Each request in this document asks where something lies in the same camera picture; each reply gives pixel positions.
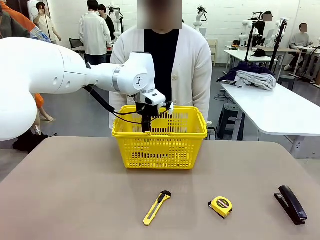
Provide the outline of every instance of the stapler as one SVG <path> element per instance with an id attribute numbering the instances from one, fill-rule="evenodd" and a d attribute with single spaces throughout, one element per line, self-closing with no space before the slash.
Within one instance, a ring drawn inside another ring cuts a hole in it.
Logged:
<path id="1" fill-rule="evenodd" d="M 289 215 L 293 223 L 295 225 L 305 224 L 305 220 L 308 218 L 307 214 L 291 189 L 288 186 L 281 186 L 279 187 L 279 191 L 280 193 L 275 193 L 274 197 Z"/>

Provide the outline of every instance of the yellow basket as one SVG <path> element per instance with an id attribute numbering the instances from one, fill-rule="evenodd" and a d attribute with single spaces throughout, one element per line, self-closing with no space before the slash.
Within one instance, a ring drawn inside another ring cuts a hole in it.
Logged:
<path id="1" fill-rule="evenodd" d="M 136 111 L 136 106 L 124 106 L 120 113 Z M 138 114 L 121 116 L 141 123 Z M 124 166 L 127 169 L 192 169 L 202 141 L 207 137 L 207 124 L 196 107 L 175 106 L 152 124 L 152 132 L 142 132 L 141 124 L 117 118 L 112 135 L 116 137 Z"/>

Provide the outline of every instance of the basket rim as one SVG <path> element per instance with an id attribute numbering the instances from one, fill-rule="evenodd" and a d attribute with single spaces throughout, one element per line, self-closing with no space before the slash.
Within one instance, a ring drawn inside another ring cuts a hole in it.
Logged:
<path id="1" fill-rule="evenodd" d="M 127 109 L 134 108 L 136 109 L 135 105 L 125 105 L 121 108 L 119 111 L 120 113 L 123 113 Z M 196 110 L 196 115 L 198 119 L 200 120 L 200 123 L 202 125 L 203 133 L 168 133 L 168 134 L 154 134 L 151 132 L 116 132 L 116 124 L 120 122 L 121 120 L 119 118 L 116 118 L 113 122 L 113 128 L 112 128 L 112 136 L 116 138 L 130 138 L 130 139 L 204 139 L 208 136 L 208 130 L 207 130 L 207 123 L 205 121 L 204 116 L 199 111 L 199 109 L 195 106 L 174 106 L 174 109 L 193 109 Z"/>

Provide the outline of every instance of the yellow utility knife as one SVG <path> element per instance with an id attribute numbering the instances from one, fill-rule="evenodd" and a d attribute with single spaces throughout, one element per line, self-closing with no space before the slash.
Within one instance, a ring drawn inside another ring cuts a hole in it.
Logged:
<path id="1" fill-rule="evenodd" d="M 169 191 L 162 191 L 154 204 L 152 205 L 150 211 L 145 216 L 143 223 L 146 226 L 149 226 L 152 220 L 156 217 L 157 212 L 161 208 L 162 204 L 171 197 L 171 192 Z"/>

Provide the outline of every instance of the orange shirt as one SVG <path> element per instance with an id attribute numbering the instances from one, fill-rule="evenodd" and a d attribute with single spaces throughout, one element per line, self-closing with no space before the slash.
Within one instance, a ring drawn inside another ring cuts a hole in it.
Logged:
<path id="1" fill-rule="evenodd" d="M 16 20 L 19 24 L 21 24 L 22 27 L 28 30 L 28 32 L 31 32 L 36 25 L 30 21 L 28 18 L 26 18 L 24 15 L 22 15 L 20 12 L 17 12 L 15 10 L 12 10 L 10 7 L 5 5 L 3 1 L 0 1 L 0 5 L 2 7 L 3 11 L 6 11 L 10 16 Z"/>

